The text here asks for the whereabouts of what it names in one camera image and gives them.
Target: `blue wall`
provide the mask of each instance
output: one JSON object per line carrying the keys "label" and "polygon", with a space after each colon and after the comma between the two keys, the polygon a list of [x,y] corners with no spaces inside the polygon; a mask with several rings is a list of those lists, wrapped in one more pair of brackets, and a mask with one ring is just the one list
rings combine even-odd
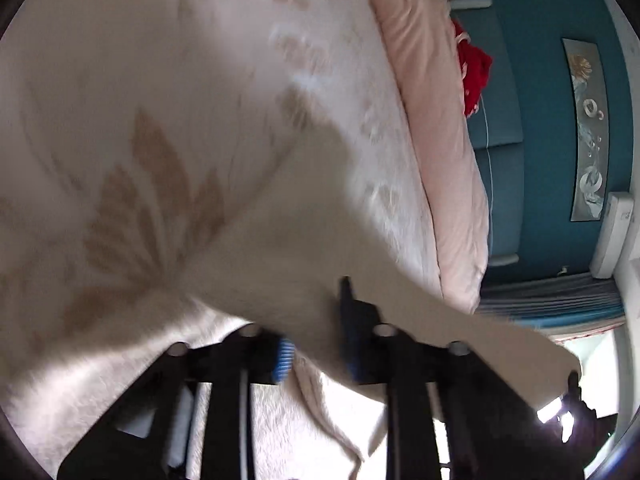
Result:
{"label": "blue wall", "polygon": [[577,158],[575,108],[562,38],[598,45],[609,105],[607,192],[628,190],[633,119],[625,61],[603,0],[493,0],[516,80],[524,132],[520,262],[488,282],[585,272],[601,222],[570,222]]}

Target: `red fabric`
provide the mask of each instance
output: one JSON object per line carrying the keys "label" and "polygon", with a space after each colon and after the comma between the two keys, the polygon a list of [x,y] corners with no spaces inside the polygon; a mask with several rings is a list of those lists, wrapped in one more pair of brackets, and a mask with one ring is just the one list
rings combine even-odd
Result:
{"label": "red fabric", "polygon": [[493,59],[480,48],[473,46],[469,35],[458,20],[452,20],[456,29],[458,59],[462,70],[462,83],[465,88],[465,115],[478,111],[480,94],[489,81],[489,69]]}

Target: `pink bedding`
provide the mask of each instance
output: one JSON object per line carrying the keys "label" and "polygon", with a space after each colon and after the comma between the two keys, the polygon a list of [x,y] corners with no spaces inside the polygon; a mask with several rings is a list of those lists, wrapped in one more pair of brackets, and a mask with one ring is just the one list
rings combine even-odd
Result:
{"label": "pink bedding", "polygon": [[473,312],[488,261],[488,205],[464,115],[446,0],[371,0],[433,215],[444,298]]}

